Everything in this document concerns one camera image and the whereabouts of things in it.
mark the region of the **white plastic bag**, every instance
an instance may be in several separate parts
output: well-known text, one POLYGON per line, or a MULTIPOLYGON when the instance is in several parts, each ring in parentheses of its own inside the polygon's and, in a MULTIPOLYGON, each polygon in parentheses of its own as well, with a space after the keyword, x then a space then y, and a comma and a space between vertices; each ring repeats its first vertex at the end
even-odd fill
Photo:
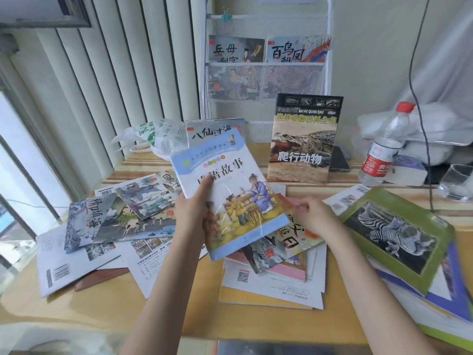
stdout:
POLYGON ((186 126, 175 120, 161 120, 130 127, 112 139, 121 142, 120 149, 130 147, 131 152, 153 152, 165 160, 187 149, 186 126))

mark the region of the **drinking glass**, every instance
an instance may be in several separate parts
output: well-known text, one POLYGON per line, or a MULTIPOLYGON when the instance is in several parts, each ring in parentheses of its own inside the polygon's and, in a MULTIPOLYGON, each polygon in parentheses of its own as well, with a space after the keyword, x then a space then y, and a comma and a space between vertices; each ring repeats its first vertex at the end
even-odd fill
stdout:
POLYGON ((439 183, 438 193, 459 202, 470 201, 473 198, 473 167, 452 164, 439 183))

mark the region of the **plastic bottle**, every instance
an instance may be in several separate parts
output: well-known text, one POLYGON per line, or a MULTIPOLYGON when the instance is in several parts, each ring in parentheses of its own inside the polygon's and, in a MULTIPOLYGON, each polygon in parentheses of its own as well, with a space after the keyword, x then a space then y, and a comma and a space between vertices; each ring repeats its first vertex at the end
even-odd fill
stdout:
POLYGON ((383 183, 387 171, 393 163, 393 157, 406 142, 410 124, 409 113, 414 107, 414 103, 399 102, 396 113, 381 125, 358 173, 358 179, 363 185, 372 187, 383 183))

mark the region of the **red label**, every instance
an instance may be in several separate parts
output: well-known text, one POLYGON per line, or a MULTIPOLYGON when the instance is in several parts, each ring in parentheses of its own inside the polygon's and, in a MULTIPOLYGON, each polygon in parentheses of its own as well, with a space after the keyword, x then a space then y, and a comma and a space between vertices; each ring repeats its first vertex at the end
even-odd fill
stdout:
POLYGON ((363 172, 370 176, 384 177, 386 175, 386 172, 389 170, 389 166, 391 165, 391 163, 392 162, 379 160, 368 154, 368 157, 366 157, 366 160, 363 163, 363 167, 361 167, 361 169, 363 170, 363 172))
POLYGON ((274 256, 274 250, 272 250, 272 249, 265 250, 265 251, 264 251, 264 255, 265 255, 267 258, 271 258, 272 256, 274 256))

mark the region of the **green book cover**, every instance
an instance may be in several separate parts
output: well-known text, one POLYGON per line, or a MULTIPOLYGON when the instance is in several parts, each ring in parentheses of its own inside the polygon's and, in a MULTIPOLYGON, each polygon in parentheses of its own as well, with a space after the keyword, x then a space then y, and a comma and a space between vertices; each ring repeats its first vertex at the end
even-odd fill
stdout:
POLYGON ((373 187, 340 215, 361 250, 426 295, 455 235, 432 212, 373 187))

